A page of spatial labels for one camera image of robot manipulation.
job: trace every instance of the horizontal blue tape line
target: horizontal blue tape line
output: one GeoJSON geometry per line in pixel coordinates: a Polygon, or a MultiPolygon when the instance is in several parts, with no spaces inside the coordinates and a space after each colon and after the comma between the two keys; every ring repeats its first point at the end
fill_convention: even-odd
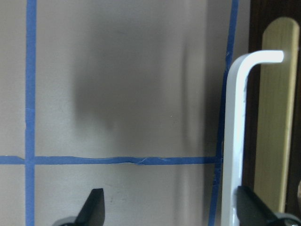
{"type": "Polygon", "coordinates": [[[64,165],[64,164],[117,164],[117,163],[134,163],[136,165],[179,165],[179,164],[206,164],[216,163],[216,157],[114,157],[103,159],[89,159],[70,156],[36,156],[36,165],[64,165]]]}
{"type": "Polygon", "coordinates": [[[24,159],[17,156],[0,156],[1,165],[21,165],[24,164],[24,159]]]}

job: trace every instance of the white curved rod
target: white curved rod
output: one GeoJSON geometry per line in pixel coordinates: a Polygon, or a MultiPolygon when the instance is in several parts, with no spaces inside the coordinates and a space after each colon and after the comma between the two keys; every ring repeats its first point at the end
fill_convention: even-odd
{"type": "Polygon", "coordinates": [[[238,226],[236,216],[236,190],[241,185],[246,88],[251,68],[257,64],[281,63],[281,50],[262,50],[239,57],[231,66],[227,80],[224,161],[222,178],[221,226],[238,226]]]}

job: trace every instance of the wooden board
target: wooden board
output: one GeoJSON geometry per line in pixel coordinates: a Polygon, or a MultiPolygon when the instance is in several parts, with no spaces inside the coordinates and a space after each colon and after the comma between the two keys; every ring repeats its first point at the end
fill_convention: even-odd
{"type": "Polygon", "coordinates": [[[254,191],[280,212],[285,211],[298,44],[299,25],[288,17],[273,21],[263,34],[262,49],[284,50],[285,60],[261,66],[254,191]]]}

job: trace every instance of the white pipe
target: white pipe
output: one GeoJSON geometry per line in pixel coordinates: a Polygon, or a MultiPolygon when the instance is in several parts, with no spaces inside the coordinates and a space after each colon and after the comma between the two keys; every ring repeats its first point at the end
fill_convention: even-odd
{"type": "Polygon", "coordinates": [[[221,226],[238,226],[236,190],[241,185],[248,75],[257,64],[281,63],[281,50],[261,50],[239,57],[231,66],[226,89],[221,226]]]}

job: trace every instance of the white hook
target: white hook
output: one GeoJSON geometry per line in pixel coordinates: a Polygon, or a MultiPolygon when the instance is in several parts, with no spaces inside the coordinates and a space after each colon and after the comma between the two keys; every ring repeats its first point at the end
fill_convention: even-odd
{"type": "Polygon", "coordinates": [[[236,190],[241,185],[248,75],[257,64],[281,63],[281,50],[261,50],[239,57],[227,80],[221,226],[238,226],[236,190]]]}

